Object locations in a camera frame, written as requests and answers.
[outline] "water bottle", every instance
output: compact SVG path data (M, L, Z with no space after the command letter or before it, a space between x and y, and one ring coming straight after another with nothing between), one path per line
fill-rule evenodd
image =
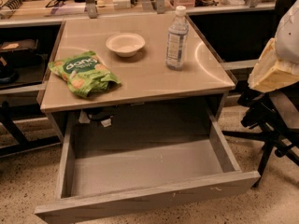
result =
M181 70L186 59L186 42L189 24L185 18L186 7L176 7L176 17L168 28L166 65Z

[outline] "white bowl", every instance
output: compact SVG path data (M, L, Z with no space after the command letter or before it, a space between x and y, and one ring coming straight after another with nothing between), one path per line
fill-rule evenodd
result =
M106 46L121 57L134 56L145 44L141 35L130 33L113 35L106 42Z

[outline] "green snack bag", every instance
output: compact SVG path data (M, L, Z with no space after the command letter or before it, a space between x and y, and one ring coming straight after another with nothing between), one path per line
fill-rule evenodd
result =
M83 98L90 92L107 91L111 83L121 83L91 50L51 62L49 69L67 81L69 90Z

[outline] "terrazzo floor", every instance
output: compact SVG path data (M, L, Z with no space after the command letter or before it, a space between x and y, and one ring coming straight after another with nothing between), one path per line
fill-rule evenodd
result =
M234 101L227 103L221 113L221 127L243 130L240 120L245 111L246 108ZM52 132L46 120L38 124L44 127L42 133ZM31 125L22 126L28 129ZM0 130L0 141L7 140L9 137ZM241 169L245 172L256 170L262 143L231 137L227 140ZM56 145L0 158L0 224L44 223L34 211L37 205L54 199L61 152L62 147ZM260 186L245 194L84 223L297 224L298 206L299 168L288 158L272 155Z

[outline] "bottle cap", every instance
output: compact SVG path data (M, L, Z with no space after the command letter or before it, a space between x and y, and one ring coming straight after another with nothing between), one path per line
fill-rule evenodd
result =
M186 15L186 7L185 6L177 6L176 7L176 15L185 16Z

